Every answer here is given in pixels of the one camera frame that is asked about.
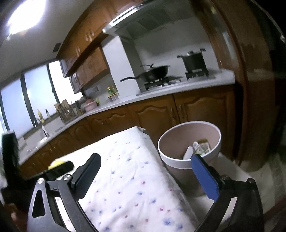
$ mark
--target black cooking pot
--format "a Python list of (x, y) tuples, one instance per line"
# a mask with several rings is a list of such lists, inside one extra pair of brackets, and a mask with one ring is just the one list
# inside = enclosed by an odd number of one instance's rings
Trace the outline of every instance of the black cooking pot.
[(142, 66), (149, 66), (150, 69), (148, 69), (147, 71), (139, 74), (136, 77), (126, 77), (123, 78), (120, 81), (125, 81), (125, 80), (136, 80), (141, 78), (144, 82), (151, 82), (151, 81), (155, 81), (158, 80), (160, 78), (164, 78), (167, 73), (168, 73), (168, 67), (170, 67), (170, 65), (164, 65), (164, 66), (158, 66), (158, 67), (153, 67), (154, 64), (151, 65), (141, 65)]

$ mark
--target faucet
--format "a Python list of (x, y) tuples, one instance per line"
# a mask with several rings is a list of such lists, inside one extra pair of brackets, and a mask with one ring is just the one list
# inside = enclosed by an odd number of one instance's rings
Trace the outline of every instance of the faucet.
[(36, 121), (39, 122), (39, 125), (42, 125), (42, 130), (43, 130), (45, 136), (46, 136), (46, 137), (49, 137), (50, 135), (49, 135), (49, 133), (47, 132), (47, 130), (46, 130), (46, 128), (44, 127), (44, 125), (42, 124), (41, 120), (38, 119), (38, 118), (36, 118)]

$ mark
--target ceiling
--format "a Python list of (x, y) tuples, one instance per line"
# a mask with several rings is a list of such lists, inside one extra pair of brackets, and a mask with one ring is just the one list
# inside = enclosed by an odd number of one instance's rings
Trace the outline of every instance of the ceiling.
[(17, 33), (0, 47), (0, 86), (20, 76), (21, 71), (56, 57), (56, 43), (68, 32), (93, 0), (46, 0), (40, 22), (25, 34)]

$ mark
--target yellow bottle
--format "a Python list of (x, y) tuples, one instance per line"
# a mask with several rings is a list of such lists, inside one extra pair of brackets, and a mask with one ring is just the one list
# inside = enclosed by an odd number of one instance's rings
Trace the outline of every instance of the yellow bottle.
[(44, 120), (44, 118), (42, 116), (42, 113), (39, 111), (39, 109), (38, 109), (38, 115), (39, 115), (39, 118), (40, 118), (41, 122), (44, 123), (45, 120)]

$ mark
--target trash can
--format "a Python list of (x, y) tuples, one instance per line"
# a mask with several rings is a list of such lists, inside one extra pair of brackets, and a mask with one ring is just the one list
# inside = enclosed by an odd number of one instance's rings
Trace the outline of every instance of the trash can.
[(195, 196), (202, 195), (203, 189), (192, 171), (191, 159), (182, 158), (187, 148), (200, 139), (207, 139), (209, 142), (211, 151), (202, 158), (210, 164), (212, 159), (218, 156), (221, 148), (221, 132), (212, 123), (182, 123), (167, 130), (158, 141), (158, 150), (168, 171), (185, 193)]

